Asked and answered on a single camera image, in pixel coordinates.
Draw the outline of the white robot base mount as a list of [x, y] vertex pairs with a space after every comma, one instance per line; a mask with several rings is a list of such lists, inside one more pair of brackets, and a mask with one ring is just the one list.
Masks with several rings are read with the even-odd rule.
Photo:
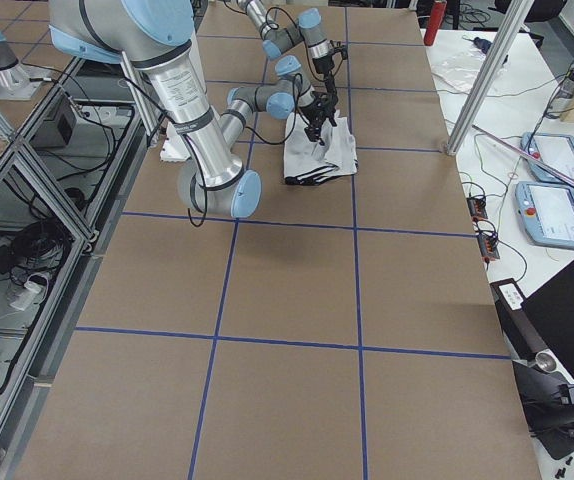
[[160, 159], [163, 162], [179, 163], [185, 162], [189, 158], [190, 153], [181, 135], [177, 133], [175, 125], [168, 121], [165, 128], [165, 141], [160, 152]]

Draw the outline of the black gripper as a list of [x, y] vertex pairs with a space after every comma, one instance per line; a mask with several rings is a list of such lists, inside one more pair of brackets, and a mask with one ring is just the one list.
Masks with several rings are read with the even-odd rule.
[[316, 73], [316, 79], [325, 85], [335, 84], [335, 63], [332, 54], [322, 57], [313, 58], [313, 66]]
[[334, 79], [325, 79], [324, 85], [326, 94], [315, 94], [314, 100], [302, 108], [302, 114], [306, 119], [304, 132], [310, 142], [316, 141], [320, 146], [325, 146], [323, 124], [328, 120], [332, 127], [336, 127], [336, 105], [338, 103], [338, 92]]

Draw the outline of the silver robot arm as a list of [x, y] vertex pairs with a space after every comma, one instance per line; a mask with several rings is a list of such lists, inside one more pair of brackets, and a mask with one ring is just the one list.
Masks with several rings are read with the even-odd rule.
[[[271, 18], [269, 9], [261, 1], [236, 1], [232, 9], [246, 15], [254, 24], [266, 56], [276, 62], [279, 76], [302, 77], [298, 109], [304, 117], [305, 133], [316, 141], [325, 123], [336, 124], [338, 92], [334, 57], [339, 55], [345, 61], [348, 58], [346, 45], [327, 37], [316, 8], [300, 13], [286, 27]], [[305, 46], [308, 55], [308, 74], [287, 58], [287, 53], [300, 44]]]
[[333, 58], [345, 56], [347, 49], [327, 37], [315, 8], [283, 28], [260, 1], [237, 6], [256, 27], [279, 79], [232, 90], [221, 114], [210, 104], [191, 58], [195, 24], [190, 2], [52, 1], [49, 14], [58, 50], [102, 63], [127, 60], [148, 77], [158, 108], [189, 153], [178, 178], [187, 207], [202, 215], [247, 218], [258, 206], [262, 183], [232, 153], [232, 145], [257, 112], [276, 119], [301, 113], [307, 138], [321, 142], [323, 125], [335, 121], [338, 101]]

